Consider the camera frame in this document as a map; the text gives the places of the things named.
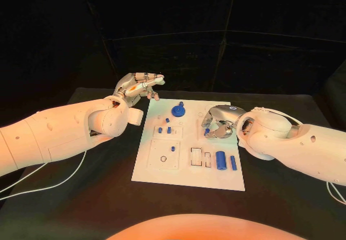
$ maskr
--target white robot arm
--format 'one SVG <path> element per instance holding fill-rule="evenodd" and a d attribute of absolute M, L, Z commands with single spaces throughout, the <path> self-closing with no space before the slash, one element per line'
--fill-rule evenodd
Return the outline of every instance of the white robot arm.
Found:
<path fill-rule="evenodd" d="M 346 132 L 303 124 L 283 112 L 256 107 L 218 105 L 210 109 L 202 127 L 217 120 L 220 128 L 207 138 L 227 138 L 236 130 L 238 145 L 263 160 L 277 159 L 312 177 L 346 186 Z"/>
<path fill-rule="evenodd" d="M 73 157 L 120 136 L 129 123 L 139 126 L 143 111 L 132 106 L 140 95 L 159 101 L 156 84 L 165 84 L 163 75 L 129 73 L 112 96 L 44 110 L 0 128 L 0 176 Z"/>

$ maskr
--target dark tablecloth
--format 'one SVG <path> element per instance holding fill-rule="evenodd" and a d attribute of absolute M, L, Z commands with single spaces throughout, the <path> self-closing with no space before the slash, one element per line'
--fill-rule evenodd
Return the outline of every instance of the dark tablecloth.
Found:
<path fill-rule="evenodd" d="M 112 94 L 113 89 L 78 88 L 70 103 Z M 168 99 L 228 101 L 248 111 L 267 107 L 303 123 L 329 126 L 309 95 L 185 91 L 159 94 Z M 309 239 L 346 236 L 346 207 L 329 196 L 326 183 L 277 160 L 257 159 L 241 147 L 246 192 L 132 181 L 149 100 L 142 99 L 135 107 L 145 111 L 142 125 L 129 125 L 120 137 L 88 150 L 68 182 L 6 201 L 0 210 L 2 239 L 106 239 L 149 219 L 192 213 L 243 218 Z M 83 154 L 48 164 L 12 193 L 60 183 L 81 159 Z M 37 168 L 28 167 L 25 174 Z"/>

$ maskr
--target blue gear knob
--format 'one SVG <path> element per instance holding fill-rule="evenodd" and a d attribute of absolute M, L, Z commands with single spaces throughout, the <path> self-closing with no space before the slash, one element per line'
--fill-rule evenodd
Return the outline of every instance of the blue gear knob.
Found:
<path fill-rule="evenodd" d="M 184 102 L 181 102 L 179 105 L 172 108 L 172 114 L 175 117 L 182 117 L 187 114 Z"/>

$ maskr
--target white board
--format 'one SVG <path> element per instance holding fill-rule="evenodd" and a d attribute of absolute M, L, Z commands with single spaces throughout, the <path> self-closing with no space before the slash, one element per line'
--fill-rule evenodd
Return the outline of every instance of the white board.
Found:
<path fill-rule="evenodd" d="M 187 113 L 182 117 L 175 117 L 172 108 L 181 102 Z M 205 128 L 201 126 L 210 109 L 217 105 L 231 103 L 182 99 L 150 100 L 133 181 L 246 191 L 237 135 L 233 134 L 225 139 L 207 139 Z M 217 128 L 212 122 L 211 131 Z M 225 152 L 225 170 L 218 170 L 218 151 Z M 233 169 L 231 156 L 236 157 L 237 170 Z"/>

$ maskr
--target robotic hand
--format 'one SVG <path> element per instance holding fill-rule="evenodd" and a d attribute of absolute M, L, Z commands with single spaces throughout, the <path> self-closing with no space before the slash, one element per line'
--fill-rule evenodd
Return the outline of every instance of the robotic hand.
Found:
<path fill-rule="evenodd" d="M 112 96 L 39 111 L 0 128 L 0 176 L 73 157 L 120 136 L 129 123 L 139 126 L 143 111 L 132 106 L 143 95 L 159 101 L 156 84 L 165 84 L 163 75 L 129 73 Z"/>
<path fill-rule="evenodd" d="M 207 113 L 204 128 L 214 119 L 220 128 L 207 138 L 228 138 L 234 129 L 238 145 L 257 158 L 276 158 L 289 168 L 346 186 L 346 132 L 303 124 L 283 112 L 263 107 L 247 112 L 236 106 L 218 105 Z"/>

